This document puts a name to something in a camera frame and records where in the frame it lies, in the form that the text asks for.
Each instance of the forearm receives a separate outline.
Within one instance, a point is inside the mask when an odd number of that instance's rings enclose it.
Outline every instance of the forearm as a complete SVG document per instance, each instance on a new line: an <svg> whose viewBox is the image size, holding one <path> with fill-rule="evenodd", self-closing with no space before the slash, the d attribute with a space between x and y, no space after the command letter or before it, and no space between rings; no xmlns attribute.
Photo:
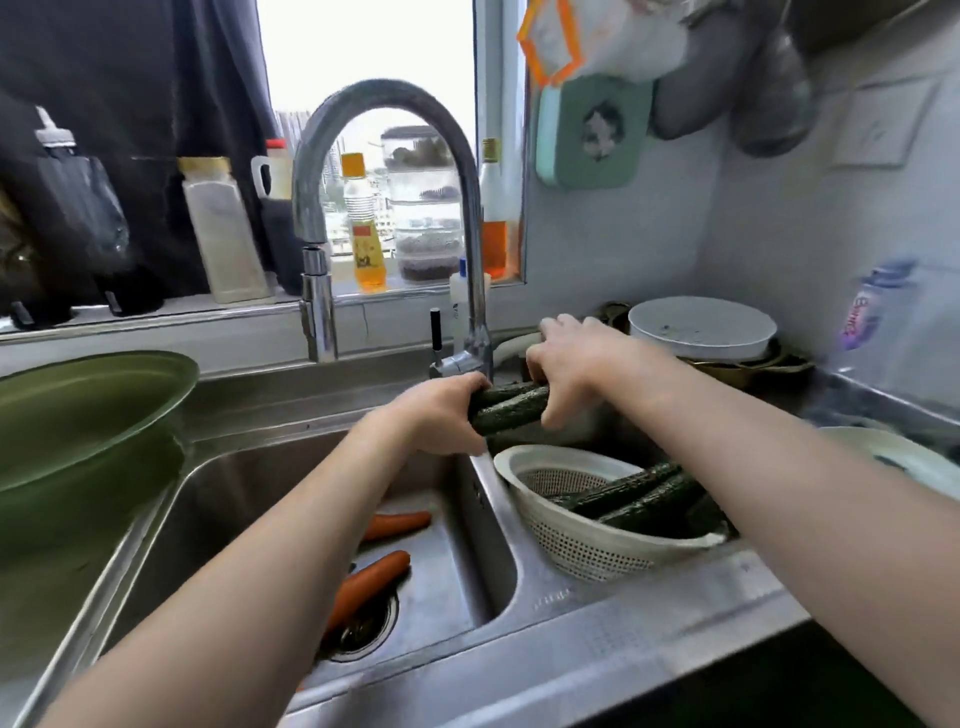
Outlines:
<svg viewBox="0 0 960 728"><path fill-rule="evenodd" d="M80 678L43 728L274 726L410 450L384 410Z"/></svg>
<svg viewBox="0 0 960 728"><path fill-rule="evenodd" d="M601 393L710 490L881 680L934 724L960 722L960 506L664 352L629 346L598 373Z"/></svg>

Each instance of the hand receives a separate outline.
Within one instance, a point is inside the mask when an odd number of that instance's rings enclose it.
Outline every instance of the hand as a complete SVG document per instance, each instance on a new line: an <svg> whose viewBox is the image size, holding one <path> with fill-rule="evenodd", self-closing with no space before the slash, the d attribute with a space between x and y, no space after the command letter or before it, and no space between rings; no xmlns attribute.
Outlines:
<svg viewBox="0 0 960 728"><path fill-rule="evenodd" d="M540 331L544 341L527 350L527 367L534 379L550 383L550 402L540 421L559 429L599 398L600 375L617 350L629 349L633 340L596 319L581 324L568 314L543 319Z"/></svg>
<svg viewBox="0 0 960 728"><path fill-rule="evenodd" d="M470 426L467 410L470 395L489 386L479 372L430 379L408 389L386 409L411 426L414 449L432 455L482 455L487 441Z"/></svg>

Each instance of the white plate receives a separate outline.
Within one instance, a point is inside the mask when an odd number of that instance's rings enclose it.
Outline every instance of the white plate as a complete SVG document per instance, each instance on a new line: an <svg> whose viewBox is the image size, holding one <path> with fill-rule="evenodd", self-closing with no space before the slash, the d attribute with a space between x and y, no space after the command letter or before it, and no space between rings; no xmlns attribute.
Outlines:
<svg viewBox="0 0 960 728"><path fill-rule="evenodd" d="M749 361L762 357L777 324L743 303L677 296L634 306L630 332L697 361Z"/></svg>
<svg viewBox="0 0 960 728"><path fill-rule="evenodd" d="M893 432L868 427L823 427L821 431L837 442L862 450L874 458L896 463L926 487L960 500L960 468L931 449Z"/></svg>

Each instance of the sink drain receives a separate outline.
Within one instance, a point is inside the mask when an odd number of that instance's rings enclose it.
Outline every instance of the sink drain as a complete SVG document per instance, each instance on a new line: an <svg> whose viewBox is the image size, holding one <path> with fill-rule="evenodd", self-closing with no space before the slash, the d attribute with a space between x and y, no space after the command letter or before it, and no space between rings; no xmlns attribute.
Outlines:
<svg viewBox="0 0 960 728"><path fill-rule="evenodd" d="M343 629L320 646L318 661L352 663L362 660L387 641L400 614L396 591L385 592L367 602Z"/></svg>

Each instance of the wall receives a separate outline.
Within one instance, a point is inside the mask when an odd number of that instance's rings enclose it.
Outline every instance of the wall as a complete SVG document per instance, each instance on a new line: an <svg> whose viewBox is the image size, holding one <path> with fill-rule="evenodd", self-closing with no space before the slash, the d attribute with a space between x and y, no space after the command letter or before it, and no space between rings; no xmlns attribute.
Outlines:
<svg viewBox="0 0 960 728"><path fill-rule="evenodd" d="M720 171L726 129L651 138L633 183L562 192L532 179L526 190L527 284L494 288L494 329L532 327L562 312L586 315L607 301L639 300L686 285ZM337 311L343 352L429 340L429 308L446 296ZM303 360L297 315L102 334L0 346L0 375L95 352L160 348L196 359L205 375Z"/></svg>
<svg viewBox="0 0 960 728"><path fill-rule="evenodd" d="M924 296L899 387L960 405L960 6L933 3L813 64L822 92L814 134L790 155L726 154L697 265L707 294L769 312L794 343L825 353L851 281L891 255L923 263ZM832 165L852 90L936 84L900 168Z"/></svg>

